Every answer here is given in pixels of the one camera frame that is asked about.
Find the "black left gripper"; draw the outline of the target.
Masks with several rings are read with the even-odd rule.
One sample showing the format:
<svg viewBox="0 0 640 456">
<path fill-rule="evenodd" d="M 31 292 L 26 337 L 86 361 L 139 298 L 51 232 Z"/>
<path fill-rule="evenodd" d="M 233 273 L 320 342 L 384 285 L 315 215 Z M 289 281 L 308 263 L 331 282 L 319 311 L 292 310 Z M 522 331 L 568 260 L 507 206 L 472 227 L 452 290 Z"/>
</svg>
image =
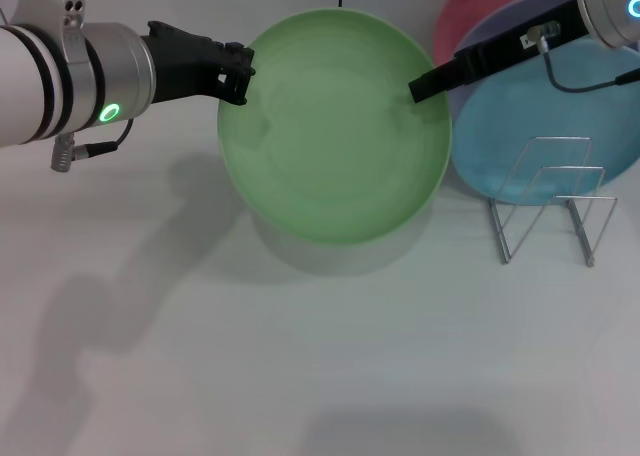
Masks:
<svg viewBox="0 0 640 456">
<path fill-rule="evenodd" d="M 246 93 L 255 52 L 238 42 L 225 45 L 160 21 L 148 22 L 149 34 L 142 37 L 155 68 L 153 104 L 191 96 L 208 96 L 235 106 L 247 103 Z M 232 65 L 244 74 L 223 74 L 227 54 Z"/>
</svg>

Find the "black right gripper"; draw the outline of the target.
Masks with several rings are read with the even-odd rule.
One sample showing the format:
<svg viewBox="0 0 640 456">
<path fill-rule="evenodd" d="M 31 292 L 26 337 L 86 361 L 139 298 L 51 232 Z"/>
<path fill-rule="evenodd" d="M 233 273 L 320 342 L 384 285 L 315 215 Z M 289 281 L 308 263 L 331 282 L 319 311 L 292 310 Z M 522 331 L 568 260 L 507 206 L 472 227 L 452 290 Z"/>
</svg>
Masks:
<svg viewBox="0 0 640 456">
<path fill-rule="evenodd" d="M 455 54 L 454 61 L 411 81 L 408 87 L 414 102 L 421 103 L 461 84 L 474 83 L 538 56 L 536 44 L 525 49 L 521 37 L 534 26 L 552 22 L 559 24 L 560 32 L 546 38 L 550 49 L 588 35 L 577 0 L 570 0 L 497 36 L 462 49 Z"/>
</svg>

